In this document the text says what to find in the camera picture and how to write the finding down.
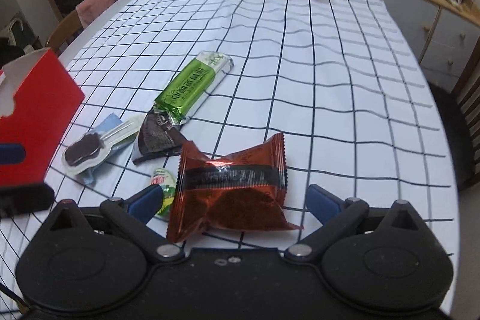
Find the black grid white tablecloth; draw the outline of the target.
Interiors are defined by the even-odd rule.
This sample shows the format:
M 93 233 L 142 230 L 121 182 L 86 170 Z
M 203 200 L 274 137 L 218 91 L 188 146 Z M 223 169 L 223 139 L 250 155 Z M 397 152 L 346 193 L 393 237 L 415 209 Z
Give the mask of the black grid white tablecloth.
M 177 126 L 211 159 L 285 138 L 283 212 L 300 228 L 210 228 L 167 240 L 169 214 L 146 225 L 184 250 L 159 262 L 101 216 L 110 198 L 176 176 L 180 155 L 134 165 L 134 141 L 92 185 L 64 150 L 109 114 L 154 100 L 202 51 L 232 70 Z M 3 319 L 445 319 L 459 233 L 452 158 L 431 89 L 379 0 L 130 0 L 65 52 L 85 98 L 40 183 L 48 210 L 1 219 Z M 284 252 L 321 228 L 306 206 L 319 185 L 369 205 L 355 235 L 317 262 Z

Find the pink cloth on chair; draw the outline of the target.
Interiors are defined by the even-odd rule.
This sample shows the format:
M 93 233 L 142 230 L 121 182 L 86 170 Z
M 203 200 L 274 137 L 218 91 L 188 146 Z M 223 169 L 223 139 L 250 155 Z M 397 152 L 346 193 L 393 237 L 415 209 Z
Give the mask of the pink cloth on chair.
M 87 28 L 114 2 L 114 0 L 84 0 L 79 3 L 76 6 L 76 12 L 81 26 Z

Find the wooden chair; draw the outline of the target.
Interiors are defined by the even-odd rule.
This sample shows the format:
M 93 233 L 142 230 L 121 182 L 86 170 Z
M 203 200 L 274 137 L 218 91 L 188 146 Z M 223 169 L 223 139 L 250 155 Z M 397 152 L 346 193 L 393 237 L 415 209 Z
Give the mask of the wooden chair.
M 46 47 L 52 49 L 56 54 L 61 54 L 84 30 L 75 8 L 60 21 L 54 32 L 49 35 Z

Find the wooden sideboard cabinet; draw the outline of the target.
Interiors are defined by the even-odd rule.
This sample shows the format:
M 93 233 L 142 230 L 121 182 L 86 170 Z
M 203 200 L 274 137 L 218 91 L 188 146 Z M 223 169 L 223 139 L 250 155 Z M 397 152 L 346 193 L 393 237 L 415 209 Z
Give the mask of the wooden sideboard cabinet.
M 447 0 L 382 0 L 404 35 L 428 81 L 451 92 L 473 64 L 479 46 L 475 5 Z

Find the green snack bar packet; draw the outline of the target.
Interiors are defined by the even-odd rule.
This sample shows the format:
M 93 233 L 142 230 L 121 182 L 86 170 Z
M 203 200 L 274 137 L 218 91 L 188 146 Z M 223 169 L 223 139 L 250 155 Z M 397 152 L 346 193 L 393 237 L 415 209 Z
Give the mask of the green snack bar packet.
M 234 66 L 222 53 L 197 54 L 154 99 L 153 110 L 180 126 L 188 122 Z

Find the chocolate lollipop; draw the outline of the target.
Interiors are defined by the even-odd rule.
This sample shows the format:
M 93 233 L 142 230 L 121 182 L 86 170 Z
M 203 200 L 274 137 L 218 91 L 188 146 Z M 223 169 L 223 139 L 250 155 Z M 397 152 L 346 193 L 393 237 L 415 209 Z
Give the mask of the chocolate lollipop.
M 127 136 L 139 132 L 143 119 L 144 115 L 142 114 L 134 115 L 126 120 L 121 119 L 127 125 L 127 127 L 124 127 Z M 78 175 L 88 167 L 95 166 L 98 161 L 102 161 L 101 153 L 108 154 L 106 149 L 102 150 L 105 146 L 103 141 L 116 133 L 116 131 L 108 132 L 104 137 L 101 137 L 97 133 L 90 133 L 90 131 L 64 150 L 62 163 L 66 172 L 70 175 Z

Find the brown triangular snack packet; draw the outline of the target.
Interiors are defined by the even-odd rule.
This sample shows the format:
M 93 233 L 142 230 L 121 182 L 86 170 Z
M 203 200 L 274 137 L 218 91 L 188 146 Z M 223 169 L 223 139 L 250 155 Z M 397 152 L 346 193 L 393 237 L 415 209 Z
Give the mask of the brown triangular snack packet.
M 151 108 L 134 141 L 132 162 L 136 166 L 155 158 L 178 155 L 185 142 L 186 138 L 172 125 L 168 114 Z

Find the red foil snack packet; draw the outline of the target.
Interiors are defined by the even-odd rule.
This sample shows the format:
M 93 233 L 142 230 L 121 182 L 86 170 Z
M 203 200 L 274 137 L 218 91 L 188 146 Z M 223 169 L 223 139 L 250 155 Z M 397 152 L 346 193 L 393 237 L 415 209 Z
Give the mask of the red foil snack packet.
M 210 228 L 283 232 L 300 228 L 287 221 L 287 160 L 284 134 L 211 159 L 192 141 L 181 149 L 167 240 L 185 241 Z

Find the red and white cardboard box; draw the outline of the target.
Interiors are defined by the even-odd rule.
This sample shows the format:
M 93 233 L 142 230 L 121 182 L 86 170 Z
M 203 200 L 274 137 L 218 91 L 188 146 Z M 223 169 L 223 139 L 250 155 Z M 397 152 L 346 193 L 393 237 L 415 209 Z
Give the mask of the red and white cardboard box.
M 40 183 L 85 95 L 52 49 L 1 69 L 1 144 L 18 143 L 22 163 L 1 163 L 2 187 Z

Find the light blue snack packet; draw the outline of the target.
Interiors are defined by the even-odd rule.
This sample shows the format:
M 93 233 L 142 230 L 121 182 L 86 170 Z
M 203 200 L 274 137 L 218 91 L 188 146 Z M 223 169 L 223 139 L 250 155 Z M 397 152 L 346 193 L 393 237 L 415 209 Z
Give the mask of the light blue snack packet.
M 103 121 L 94 127 L 90 133 L 97 133 L 101 137 L 104 137 L 108 132 L 115 131 L 113 136 L 109 136 L 103 141 L 105 146 L 102 148 L 108 151 L 108 154 L 101 153 L 103 160 L 98 161 L 95 166 L 88 167 L 85 171 L 82 171 L 78 174 L 80 181 L 85 185 L 92 185 L 96 180 L 96 174 L 101 167 L 103 167 L 108 159 L 114 157 L 121 150 L 130 145 L 136 133 L 132 133 L 127 136 L 127 132 L 124 130 L 124 127 L 127 127 L 125 121 L 122 121 L 120 117 L 114 113 L 109 114 Z

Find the small green white snack packet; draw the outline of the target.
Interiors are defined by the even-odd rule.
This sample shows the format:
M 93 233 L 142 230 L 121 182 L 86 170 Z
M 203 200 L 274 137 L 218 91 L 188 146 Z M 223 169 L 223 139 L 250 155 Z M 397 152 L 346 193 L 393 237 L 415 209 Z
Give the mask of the small green white snack packet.
M 150 185 L 160 187 L 163 193 L 157 216 L 166 217 L 170 212 L 176 192 L 176 176 L 165 168 L 156 168 L 151 176 Z

